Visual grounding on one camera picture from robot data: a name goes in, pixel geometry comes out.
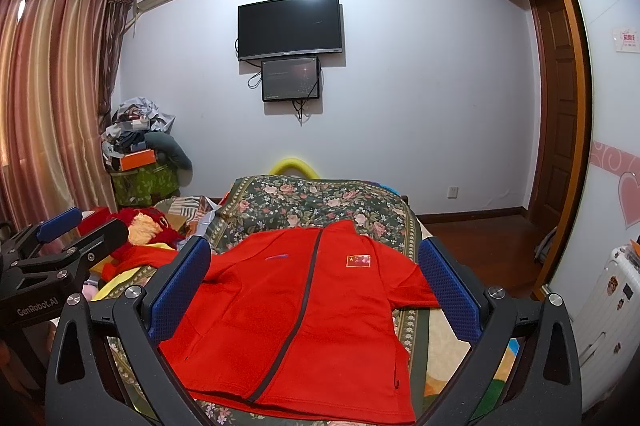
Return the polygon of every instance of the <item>metal bolt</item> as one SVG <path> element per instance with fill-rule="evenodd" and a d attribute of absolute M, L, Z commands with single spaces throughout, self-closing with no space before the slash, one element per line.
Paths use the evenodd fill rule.
<path fill-rule="evenodd" d="M 560 305 L 562 305 L 562 303 L 564 303 L 564 301 L 562 301 L 562 297 L 559 294 L 549 294 L 549 303 L 555 305 L 556 307 L 559 307 Z"/>
<path fill-rule="evenodd" d="M 501 300 L 502 298 L 504 298 L 505 294 L 506 293 L 504 289 L 502 287 L 498 287 L 498 285 L 489 287 L 489 295 L 496 300 Z"/>
<path fill-rule="evenodd" d="M 78 303 L 80 302 L 82 296 L 79 295 L 77 292 L 75 294 L 71 294 L 67 299 L 66 299 L 66 303 L 68 305 L 71 305 L 72 307 L 74 305 L 78 305 Z"/>
<path fill-rule="evenodd" d="M 136 299 L 142 293 L 142 287 L 138 285 L 132 285 L 126 291 L 124 291 L 124 295 L 130 300 Z"/>

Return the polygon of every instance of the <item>small red heart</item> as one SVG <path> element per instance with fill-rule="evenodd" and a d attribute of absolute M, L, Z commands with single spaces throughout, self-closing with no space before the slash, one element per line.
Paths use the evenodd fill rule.
<path fill-rule="evenodd" d="M 618 197 L 625 225 L 628 229 L 640 222 L 640 185 L 633 173 L 627 171 L 620 176 L 618 183 Z"/>

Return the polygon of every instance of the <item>yellow arch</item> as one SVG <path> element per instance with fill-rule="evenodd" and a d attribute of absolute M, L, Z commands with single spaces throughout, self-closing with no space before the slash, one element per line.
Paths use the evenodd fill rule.
<path fill-rule="evenodd" d="M 314 171 L 314 169 L 309 166 L 305 161 L 301 161 L 300 159 L 294 159 L 293 157 L 289 157 L 288 159 L 283 159 L 278 162 L 271 171 L 269 171 L 270 175 L 280 175 L 283 171 L 286 171 L 290 168 L 300 171 L 303 175 L 308 179 L 319 179 L 320 177 Z"/>

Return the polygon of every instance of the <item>black zipper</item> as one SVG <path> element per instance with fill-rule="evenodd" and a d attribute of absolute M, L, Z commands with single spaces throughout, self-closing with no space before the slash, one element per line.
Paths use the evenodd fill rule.
<path fill-rule="evenodd" d="M 249 399 L 247 399 L 248 402 L 256 401 L 260 397 L 260 395 L 262 395 L 264 391 L 267 389 L 267 386 L 269 385 L 273 377 L 276 375 L 276 372 L 280 367 L 280 363 L 282 363 L 282 359 L 284 359 L 284 356 L 287 353 L 287 350 L 289 349 L 289 345 L 291 344 L 291 342 L 293 341 L 293 338 L 295 338 L 296 334 L 300 330 L 300 325 L 302 325 L 302 319 L 305 317 L 306 304 L 309 301 L 309 292 L 311 291 L 311 280 L 314 278 L 314 270 L 316 269 L 316 257 L 318 256 L 318 247 L 320 246 L 320 237 L 322 236 L 322 231 L 324 231 L 324 229 L 321 229 L 320 232 L 318 233 L 318 237 L 316 237 L 316 244 L 314 245 L 314 251 L 311 253 L 311 263 L 309 264 L 309 271 L 308 271 L 308 274 L 306 275 L 305 295 L 302 297 L 302 305 L 300 305 L 300 312 L 298 313 L 298 319 L 296 319 L 296 323 L 295 325 L 293 325 L 293 330 L 289 332 L 287 339 L 284 341 L 284 343 L 280 347 L 278 356 L 276 357 L 275 361 L 273 361 L 273 364 L 271 365 L 269 371 L 267 372 L 267 375 L 264 376 L 264 379 L 262 379 L 262 382 L 258 385 L 258 388 L 256 388 L 255 392 L 253 392 L 249 397 Z"/>

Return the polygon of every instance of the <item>blue textured pad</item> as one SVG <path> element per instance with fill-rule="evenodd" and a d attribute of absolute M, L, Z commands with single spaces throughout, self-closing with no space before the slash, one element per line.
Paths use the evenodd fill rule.
<path fill-rule="evenodd" d="M 418 266 L 456 337 L 474 346 L 482 334 L 478 305 L 428 238 L 418 248 Z"/>
<path fill-rule="evenodd" d="M 174 335 L 211 262 L 209 242 L 200 238 L 149 307 L 151 342 L 158 345 Z"/>
<path fill-rule="evenodd" d="M 65 232 L 71 231 L 80 222 L 82 222 L 82 211 L 77 207 L 72 207 L 41 223 L 36 238 L 40 243 L 50 243 Z"/>

